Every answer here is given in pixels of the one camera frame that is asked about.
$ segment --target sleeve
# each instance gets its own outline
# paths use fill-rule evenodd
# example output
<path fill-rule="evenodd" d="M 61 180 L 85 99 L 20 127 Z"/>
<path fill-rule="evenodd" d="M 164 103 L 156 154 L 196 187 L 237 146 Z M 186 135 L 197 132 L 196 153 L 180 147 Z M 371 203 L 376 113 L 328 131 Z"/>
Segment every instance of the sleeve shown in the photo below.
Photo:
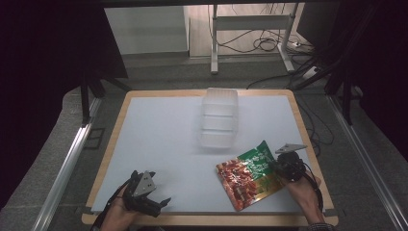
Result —
<path fill-rule="evenodd" d="M 336 231 L 336 229 L 328 223 L 314 223 L 309 225 L 307 231 Z"/>

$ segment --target cable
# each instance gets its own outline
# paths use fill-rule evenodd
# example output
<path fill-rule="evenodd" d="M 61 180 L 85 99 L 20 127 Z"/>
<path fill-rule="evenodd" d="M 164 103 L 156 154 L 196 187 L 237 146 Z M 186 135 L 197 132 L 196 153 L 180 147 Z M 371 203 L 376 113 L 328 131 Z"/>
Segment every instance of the cable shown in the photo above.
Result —
<path fill-rule="evenodd" d="M 326 144 L 326 145 L 330 145 L 333 144 L 335 136 L 333 134 L 333 131 L 330 129 L 330 127 L 323 121 L 323 119 L 321 119 L 320 116 L 318 116 L 313 110 L 311 110 L 311 108 L 309 107 L 309 105 L 307 104 L 306 100 L 303 98 L 303 95 L 300 94 L 300 98 L 302 99 L 302 101 L 304 102 L 304 104 L 306 105 L 306 108 L 309 109 L 309 111 L 318 119 L 320 120 L 321 124 L 323 124 L 324 127 L 326 127 L 326 129 L 329 131 L 330 135 L 331 135 L 331 140 L 329 142 L 323 142 L 320 141 L 319 143 L 322 144 Z"/>

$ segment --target gray floor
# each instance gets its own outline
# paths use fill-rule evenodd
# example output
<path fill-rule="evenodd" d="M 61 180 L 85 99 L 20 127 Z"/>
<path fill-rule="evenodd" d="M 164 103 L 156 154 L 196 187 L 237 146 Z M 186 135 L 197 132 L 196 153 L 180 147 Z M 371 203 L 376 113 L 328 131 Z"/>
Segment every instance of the gray floor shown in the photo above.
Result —
<path fill-rule="evenodd" d="M 219 74 L 211 75 L 209 59 L 189 59 L 185 55 L 124 57 L 129 79 L 120 80 L 134 90 L 206 89 L 209 87 L 246 88 L 253 81 L 284 74 L 278 56 L 224 57 Z M 256 89 L 282 89 L 288 78 L 271 78 L 253 85 Z M 322 87 L 325 80 L 295 93 L 306 127 L 315 131 L 312 139 L 319 145 L 315 151 L 327 187 L 332 196 L 340 222 L 338 230 L 396 230 L 386 210 L 386 202 L 367 175 L 361 158 L 342 124 L 331 108 Z M 102 100 L 92 127 L 93 134 L 85 144 L 73 174 L 66 186 L 55 216 L 48 230 L 89 230 L 81 222 L 87 213 L 88 200 L 96 171 L 115 125 L 125 92 L 104 82 L 107 94 Z M 352 128 L 367 149 L 385 184 L 401 206 L 408 212 L 408 185 L 405 176 L 408 164 L 387 138 L 368 119 L 358 105 L 352 102 Z M 0 230 L 30 230 L 41 206 L 52 187 L 66 153 L 81 125 L 79 90 L 64 98 L 64 108 L 47 143 L 36 162 L 21 182 L 0 214 Z M 167 230 L 181 230 L 168 227 Z M 234 230 L 251 230 L 248 228 Z"/>

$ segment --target green snack bag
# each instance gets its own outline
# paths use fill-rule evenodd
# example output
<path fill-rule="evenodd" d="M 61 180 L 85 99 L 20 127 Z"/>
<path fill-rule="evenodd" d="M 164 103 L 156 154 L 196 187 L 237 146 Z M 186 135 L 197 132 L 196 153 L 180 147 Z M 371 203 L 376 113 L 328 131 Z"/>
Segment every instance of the green snack bag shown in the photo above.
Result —
<path fill-rule="evenodd" d="M 234 208 L 240 211 L 283 188 L 265 141 L 234 160 L 217 165 L 217 174 Z"/>

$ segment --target clear plastic container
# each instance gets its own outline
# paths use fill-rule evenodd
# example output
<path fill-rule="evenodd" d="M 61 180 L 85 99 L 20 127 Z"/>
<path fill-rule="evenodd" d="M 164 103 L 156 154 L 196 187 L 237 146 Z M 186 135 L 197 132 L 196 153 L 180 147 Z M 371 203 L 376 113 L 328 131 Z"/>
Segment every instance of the clear plastic container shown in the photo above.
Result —
<path fill-rule="evenodd" d="M 207 89 L 202 101 L 200 141 L 203 146 L 228 148 L 238 133 L 238 93 Z"/>

